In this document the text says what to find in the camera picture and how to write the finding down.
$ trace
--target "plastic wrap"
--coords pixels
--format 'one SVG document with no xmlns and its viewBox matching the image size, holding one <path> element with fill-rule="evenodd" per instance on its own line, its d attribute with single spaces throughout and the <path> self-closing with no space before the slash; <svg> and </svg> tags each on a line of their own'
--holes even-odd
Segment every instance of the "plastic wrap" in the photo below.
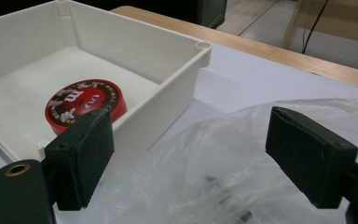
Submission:
<svg viewBox="0 0 358 224">
<path fill-rule="evenodd" d="M 318 210 L 265 152 L 270 109 L 303 113 L 358 146 L 358 100 L 278 102 L 192 125 L 99 185 L 63 223 L 345 223 Z"/>
</svg>

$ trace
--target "screw hole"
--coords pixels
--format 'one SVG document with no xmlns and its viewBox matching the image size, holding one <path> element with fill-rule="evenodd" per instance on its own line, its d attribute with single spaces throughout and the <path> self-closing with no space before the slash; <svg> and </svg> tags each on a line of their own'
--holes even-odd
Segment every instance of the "screw hole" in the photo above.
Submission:
<svg viewBox="0 0 358 224">
<path fill-rule="evenodd" d="M 5 175 L 6 176 L 16 176 L 16 175 L 22 175 L 25 172 L 27 172 L 29 169 L 31 168 L 31 166 L 27 163 L 22 163 L 22 164 L 17 164 L 17 165 L 13 165 L 10 166 L 6 171 L 5 171 Z"/>
</svg>

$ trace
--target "black object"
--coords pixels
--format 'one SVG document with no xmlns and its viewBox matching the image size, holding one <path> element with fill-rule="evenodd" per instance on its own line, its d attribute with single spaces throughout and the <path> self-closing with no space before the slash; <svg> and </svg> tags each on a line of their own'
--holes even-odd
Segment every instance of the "black object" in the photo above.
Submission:
<svg viewBox="0 0 358 224">
<path fill-rule="evenodd" d="M 358 224 L 358 148 L 306 116 L 273 107 L 267 153 L 317 208 L 351 202 L 347 222 Z"/>
<path fill-rule="evenodd" d="M 83 115 L 46 148 L 42 161 L 0 169 L 0 223 L 55 223 L 60 210 L 87 207 L 114 152 L 110 108 Z"/>
</svg>

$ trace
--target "label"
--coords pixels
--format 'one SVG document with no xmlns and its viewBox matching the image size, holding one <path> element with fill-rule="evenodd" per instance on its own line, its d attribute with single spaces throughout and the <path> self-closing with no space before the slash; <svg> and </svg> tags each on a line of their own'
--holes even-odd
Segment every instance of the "label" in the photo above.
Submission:
<svg viewBox="0 0 358 224">
<path fill-rule="evenodd" d="M 85 80 L 74 83 L 58 91 L 48 102 L 48 118 L 68 127 L 81 115 L 110 105 L 117 106 L 119 91 L 113 83 L 103 80 Z"/>
</svg>

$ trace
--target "black cable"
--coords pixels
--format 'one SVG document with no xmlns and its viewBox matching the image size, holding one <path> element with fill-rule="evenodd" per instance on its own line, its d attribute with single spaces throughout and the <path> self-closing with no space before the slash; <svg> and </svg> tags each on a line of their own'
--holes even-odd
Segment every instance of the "black cable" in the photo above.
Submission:
<svg viewBox="0 0 358 224">
<path fill-rule="evenodd" d="M 307 42 L 305 43 L 305 46 L 304 46 L 304 48 L 303 48 L 303 50 L 302 50 L 302 52 L 301 52 L 302 54 L 304 54 L 304 53 L 305 53 L 305 50 L 307 49 L 308 42 L 310 41 L 310 36 L 312 35 L 312 32 L 313 32 L 313 30 L 315 29 L 316 24 L 318 23 L 319 19 L 321 18 L 322 13 L 324 13 L 324 8 L 326 7 L 327 2 L 328 2 L 328 0 L 326 0 L 326 1 L 324 2 L 324 6 L 322 7 L 321 11 L 319 12 L 318 18 L 316 18 L 315 23 L 313 23 L 312 28 L 310 28 L 310 33 L 308 34 Z"/>
</svg>

